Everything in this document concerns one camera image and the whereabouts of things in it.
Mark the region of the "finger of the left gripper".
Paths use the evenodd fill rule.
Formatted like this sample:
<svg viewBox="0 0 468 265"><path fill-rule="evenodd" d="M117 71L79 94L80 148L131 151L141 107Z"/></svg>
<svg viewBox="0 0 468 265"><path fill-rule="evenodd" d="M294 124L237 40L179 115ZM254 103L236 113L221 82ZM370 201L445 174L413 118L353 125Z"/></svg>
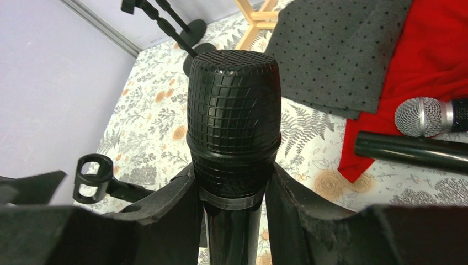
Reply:
<svg viewBox="0 0 468 265"><path fill-rule="evenodd" d="M47 205L66 176L64 171L23 178L1 176L1 205Z"/></svg>

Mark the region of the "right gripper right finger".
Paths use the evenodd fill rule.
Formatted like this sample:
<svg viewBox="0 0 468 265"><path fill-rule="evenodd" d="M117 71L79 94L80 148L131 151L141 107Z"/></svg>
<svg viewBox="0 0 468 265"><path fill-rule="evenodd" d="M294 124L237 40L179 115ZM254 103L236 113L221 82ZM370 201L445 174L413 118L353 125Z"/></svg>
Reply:
<svg viewBox="0 0 468 265"><path fill-rule="evenodd" d="M265 193L274 264L466 264L467 208L385 205L354 212L279 165Z"/></svg>

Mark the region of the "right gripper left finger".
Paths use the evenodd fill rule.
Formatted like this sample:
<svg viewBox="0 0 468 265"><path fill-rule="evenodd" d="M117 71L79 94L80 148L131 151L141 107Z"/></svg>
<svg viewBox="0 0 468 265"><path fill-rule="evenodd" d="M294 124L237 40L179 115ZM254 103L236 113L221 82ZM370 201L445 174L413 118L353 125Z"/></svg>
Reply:
<svg viewBox="0 0 468 265"><path fill-rule="evenodd" d="M1 205L2 264L196 264L202 209L182 172L117 213Z"/></svg>

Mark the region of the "black mic stand front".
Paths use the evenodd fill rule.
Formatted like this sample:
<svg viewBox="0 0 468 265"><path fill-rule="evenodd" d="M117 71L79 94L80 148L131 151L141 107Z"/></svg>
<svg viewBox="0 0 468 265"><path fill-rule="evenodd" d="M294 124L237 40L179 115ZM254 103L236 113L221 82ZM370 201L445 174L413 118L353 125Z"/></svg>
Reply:
<svg viewBox="0 0 468 265"><path fill-rule="evenodd" d="M95 162L99 165L97 173L82 173L82 168L86 163ZM83 195L80 192L81 186L94 187L96 191L93 195ZM153 191L141 185L122 182L114 177L113 161L104 155L93 153L81 157L77 162L73 199L82 204L95 204L106 195L135 203Z"/></svg>

